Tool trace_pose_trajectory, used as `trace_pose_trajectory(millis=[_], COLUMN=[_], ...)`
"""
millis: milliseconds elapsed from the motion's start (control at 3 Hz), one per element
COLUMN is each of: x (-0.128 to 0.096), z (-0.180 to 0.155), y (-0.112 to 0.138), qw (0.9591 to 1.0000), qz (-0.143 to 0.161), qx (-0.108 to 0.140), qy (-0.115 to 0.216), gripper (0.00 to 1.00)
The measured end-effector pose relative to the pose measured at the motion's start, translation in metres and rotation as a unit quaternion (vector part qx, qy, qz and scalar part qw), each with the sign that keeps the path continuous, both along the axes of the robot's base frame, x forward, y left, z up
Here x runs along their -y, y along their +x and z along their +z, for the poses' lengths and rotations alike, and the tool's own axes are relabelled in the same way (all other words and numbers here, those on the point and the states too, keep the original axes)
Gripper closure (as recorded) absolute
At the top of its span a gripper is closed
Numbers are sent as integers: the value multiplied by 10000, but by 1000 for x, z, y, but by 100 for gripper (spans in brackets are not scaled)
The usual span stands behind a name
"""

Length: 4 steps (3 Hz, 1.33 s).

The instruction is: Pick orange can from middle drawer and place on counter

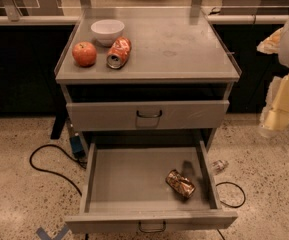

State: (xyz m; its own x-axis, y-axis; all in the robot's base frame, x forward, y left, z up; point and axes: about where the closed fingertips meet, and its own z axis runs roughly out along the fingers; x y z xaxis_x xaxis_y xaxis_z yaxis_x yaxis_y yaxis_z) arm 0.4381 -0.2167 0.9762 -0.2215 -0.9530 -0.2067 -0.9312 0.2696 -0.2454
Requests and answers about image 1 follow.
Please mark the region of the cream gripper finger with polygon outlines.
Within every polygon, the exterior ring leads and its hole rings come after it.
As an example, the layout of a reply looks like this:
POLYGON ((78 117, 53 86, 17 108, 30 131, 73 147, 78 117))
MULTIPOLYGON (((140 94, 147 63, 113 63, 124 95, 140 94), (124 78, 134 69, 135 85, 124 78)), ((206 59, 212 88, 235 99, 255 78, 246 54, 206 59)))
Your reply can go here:
POLYGON ((258 130, 261 136, 271 138, 285 130, 288 125, 288 113, 265 109, 260 116, 258 130))

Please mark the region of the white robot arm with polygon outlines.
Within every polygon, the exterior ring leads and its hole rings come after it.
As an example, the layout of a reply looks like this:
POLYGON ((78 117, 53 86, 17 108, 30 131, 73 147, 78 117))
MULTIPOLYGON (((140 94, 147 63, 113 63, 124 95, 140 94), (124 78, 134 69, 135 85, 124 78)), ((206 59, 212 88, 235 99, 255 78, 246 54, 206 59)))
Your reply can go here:
MULTIPOLYGON (((284 26, 261 41, 257 50, 264 54, 277 54, 281 65, 289 68, 289 18, 284 26)), ((273 137, 289 125, 289 73, 274 77, 266 95, 259 132, 263 137, 273 137)))

